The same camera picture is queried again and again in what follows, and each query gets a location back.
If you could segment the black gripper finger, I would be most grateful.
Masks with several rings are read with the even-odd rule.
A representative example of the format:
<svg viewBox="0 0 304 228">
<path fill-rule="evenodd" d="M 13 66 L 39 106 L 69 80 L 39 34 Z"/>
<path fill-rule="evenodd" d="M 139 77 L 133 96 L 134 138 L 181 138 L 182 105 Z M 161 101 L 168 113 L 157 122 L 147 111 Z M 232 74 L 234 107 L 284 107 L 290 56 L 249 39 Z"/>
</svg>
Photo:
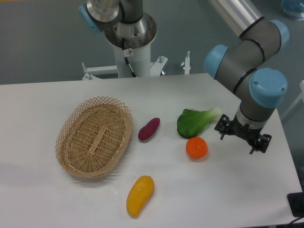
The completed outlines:
<svg viewBox="0 0 304 228">
<path fill-rule="evenodd" d="M 249 140 L 249 145 L 251 146 L 251 150 L 249 154 L 253 154 L 253 152 L 261 152 L 265 153 L 267 148 L 271 142 L 272 136 L 269 134 L 259 134 L 255 136 L 253 139 Z"/>
<path fill-rule="evenodd" d="M 220 134 L 220 140 L 223 140 L 225 135 L 231 134 L 230 123 L 231 121 L 229 117 L 223 114 L 217 122 L 216 126 L 214 127 L 214 130 Z"/>
</svg>

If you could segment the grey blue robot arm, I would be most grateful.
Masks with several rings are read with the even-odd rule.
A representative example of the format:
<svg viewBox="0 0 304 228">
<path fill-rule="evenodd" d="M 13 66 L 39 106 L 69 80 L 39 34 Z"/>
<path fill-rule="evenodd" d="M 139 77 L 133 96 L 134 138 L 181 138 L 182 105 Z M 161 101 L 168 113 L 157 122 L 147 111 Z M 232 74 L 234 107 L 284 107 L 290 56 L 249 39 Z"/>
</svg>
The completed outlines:
<svg viewBox="0 0 304 228">
<path fill-rule="evenodd" d="M 215 126 L 221 136 L 245 140 L 253 152 L 266 152 L 272 137 L 261 134 L 287 91 L 287 80 L 262 64 L 289 41 L 286 25 L 267 21 L 249 0 L 212 0 L 240 42 L 233 48 L 215 46 L 206 56 L 204 70 L 240 99 L 235 117 L 222 115 Z M 114 48 L 118 76 L 152 76 L 151 43 L 157 34 L 154 19 L 140 0 L 88 0 L 78 8 L 92 33 L 103 32 Z"/>
</svg>

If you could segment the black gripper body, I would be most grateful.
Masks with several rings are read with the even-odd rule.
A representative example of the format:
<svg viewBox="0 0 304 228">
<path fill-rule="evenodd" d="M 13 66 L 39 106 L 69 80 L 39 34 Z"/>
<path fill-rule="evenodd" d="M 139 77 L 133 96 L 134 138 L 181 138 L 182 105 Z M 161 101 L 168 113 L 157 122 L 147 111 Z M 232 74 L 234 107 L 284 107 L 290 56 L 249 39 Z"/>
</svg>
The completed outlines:
<svg viewBox="0 0 304 228">
<path fill-rule="evenodd" d="M 247 142 L 254 142 L 257 141 L 261 136 L 261 128 L 259 129 L 251 129 L 249 124 L 246 123 L 242 125 L 237 117 L 235 116 L 232 122 L 229 124 L 229 127 L 232 131 L 232 134 L 247 141 Z"/>
</svg>

